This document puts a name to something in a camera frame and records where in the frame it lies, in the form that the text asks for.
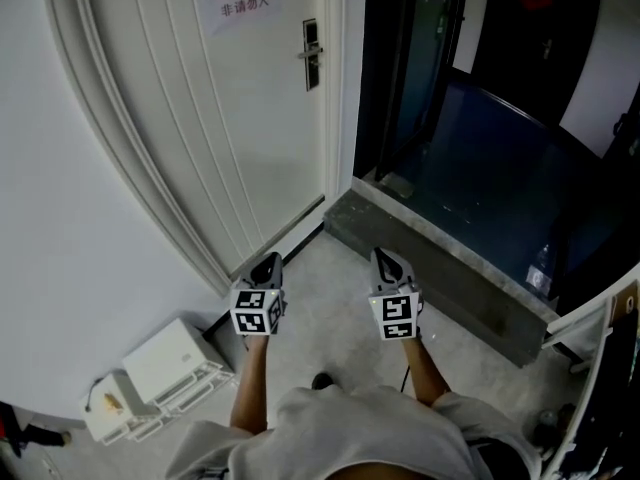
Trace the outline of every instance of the shirt sleeve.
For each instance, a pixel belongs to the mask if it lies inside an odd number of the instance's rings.
[[[167,468],[167,480],[196,480],[205,473],[224,471],[229,454],[253,434],[212,421],[192,423]]]
[[[535,448],[524,438],[516,424],[497,409],[475,398],[446,393],[432,409],[454,423],[467,443],[490,438],[513,448],[529,470],[532,480],[540,478],[542,462]]]

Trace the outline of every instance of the door lock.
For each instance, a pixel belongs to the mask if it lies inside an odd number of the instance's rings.
[[[320,58],[323,52],[318,42],[318,24],[316,20],[305,20],[302,22],[304,36],[304,51],[297,55],[298,59],[304,60],[304,67],[307,78],[307,91],[320,85]]]

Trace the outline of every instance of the door frame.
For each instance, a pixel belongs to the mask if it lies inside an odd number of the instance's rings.
[[[109,66],[90,0],[45,1],[67,77],[114,167],[169,242],[219,296],[225,296],[231,276],[199,236],[141,140]],[[276,243],[265,244],[265,250],[278,249],[283,255],[321,223],[324,211],[350,187],[353,169],[351,150],[355,150],[357,112],[354,118],[344,109],[348,111],[354,99],[357,105],[359,85],[356,91],[353,83],[345,85],[344,66],[346,60],[351,65],[354,59],[355,67],[361,64],[364,0],[358,2],[362,6],[360,27],[357,12],[346,16],[348,0],[316,1],[319,36],[325,52],[319,87],[324,92],[319,123],[324,201]],[[354,34],[345,35],[347,27],[355,27]]]

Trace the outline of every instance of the person's right arm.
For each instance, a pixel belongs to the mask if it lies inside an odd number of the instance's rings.
[[[420,337],[402,340],[402,345],[411,370],[416,400],[431,407],[438,398],[451,391],[451,388],[440,374]]]

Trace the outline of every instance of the white door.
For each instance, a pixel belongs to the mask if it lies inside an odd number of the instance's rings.
[[[138,133],[233,272],[323,195],[324,88],[307,91],[297,58],[303,21],[321,16],[317,0],[266,0],[268,15],[236,16],[216,32],[226,0],[90,1]],[[260,3],[243,1],[247,14]]]

